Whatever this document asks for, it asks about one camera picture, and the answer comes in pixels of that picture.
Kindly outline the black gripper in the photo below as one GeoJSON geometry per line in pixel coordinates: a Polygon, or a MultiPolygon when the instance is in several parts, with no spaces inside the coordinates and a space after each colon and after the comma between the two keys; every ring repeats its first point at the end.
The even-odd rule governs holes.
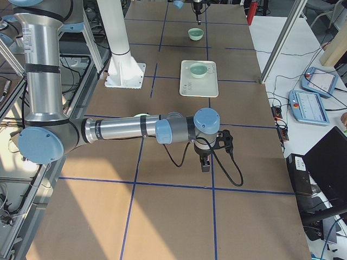
{"type": "Polygon", "coordinates": [[[203,0],[192,0],[193,12],[196,14],[196,21],[201,25],[201,10],[203,8],[203,0]]]}
{"type": "Polygon", "coordinates": [[[210,171],[210,162],[209,162],[209,156],[212,154],[210,149],[200,149],[196,147],[196,153],[200,157],[201,162],[201,171],[202,172],[209,172],[210,171]]]}

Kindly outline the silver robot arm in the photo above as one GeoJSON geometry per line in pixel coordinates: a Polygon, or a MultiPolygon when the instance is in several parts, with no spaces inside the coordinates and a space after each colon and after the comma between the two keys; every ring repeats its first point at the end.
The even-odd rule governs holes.
{"type": "Polygon", "coordinates": [[[66,114],[59,31],[64,25],[82,23],[83,2],[13,1],[12,6],[22,27],[30,101],[30,111],[17,138],[17,147],[25,158],[47,165],[98,140],[155,138],[164,146],[176,142],[193,144],[202,171],[209,171],[209,156],[220,140],[220,117],[215,110],[202,108],[193,116],[171,112],[99,120],[86,118],[85,107],[66,114]]]}
{"type": "MultiPolygon", "coordinates": [[[[174,0],[174,1],[172,1],[172,3],[177,9],[181,9],[184,5],[184,1],[182,1],[182,0],[174,0]]],[[[198,25],[201,25],[200,16],[202,14],[203,5],[204,5],[203,0],[192,0],[191,1],[192,11],[196,17],[196,22],[198,25]]]]}

